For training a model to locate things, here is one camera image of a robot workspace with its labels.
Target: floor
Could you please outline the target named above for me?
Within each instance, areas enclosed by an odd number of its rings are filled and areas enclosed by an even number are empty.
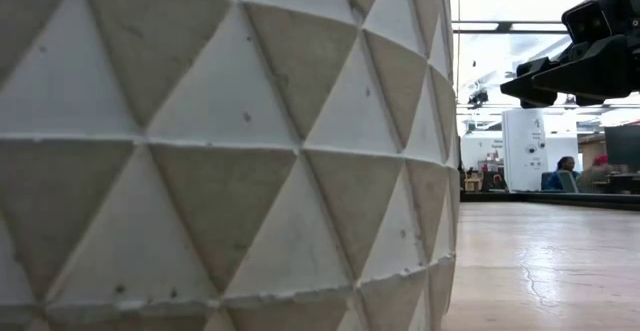
[[[640,213],[464,203],[444,331],[639,330]]]

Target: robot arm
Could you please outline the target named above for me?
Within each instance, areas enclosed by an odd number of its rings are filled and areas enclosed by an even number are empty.
[[[500,86],[503,94],[534,108],[553,105],[558,92],[590,106],[640,90],[640,0],[586,0],[562,23],[572,44],[556,60],[519,65],[516,78]]]

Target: person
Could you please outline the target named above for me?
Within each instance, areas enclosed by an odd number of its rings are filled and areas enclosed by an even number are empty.
[[[574,179],[577,179],[580,176],[579,173],[573,171],[573,168],[576,166],[576,161],[571,156],[564,156],[558,161],[556,171],[549,176],[547,180],[547,184],[545,185],[543,190],[556,190],[562,191],[562,182],[560,182],[560,176],[558,172],[560,171],[568,171],[571,172]]]
[[[614,171],[609,165],[609,158],[601,155],[593,160],[593,165],[585,170],[576,180],[581,193],[605,193],[605,188],[594,185],[594,182],[608,182],[609,175]]]

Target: concrete planter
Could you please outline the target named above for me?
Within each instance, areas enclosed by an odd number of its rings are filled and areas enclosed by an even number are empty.
[[[0,0],[0,329],[435,330],[446,0]]]

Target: monitor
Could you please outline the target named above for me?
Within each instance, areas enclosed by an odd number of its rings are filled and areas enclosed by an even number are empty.
[[[627,165],[640,170],[640,126],[607,127],[604,130],[611,165]]]

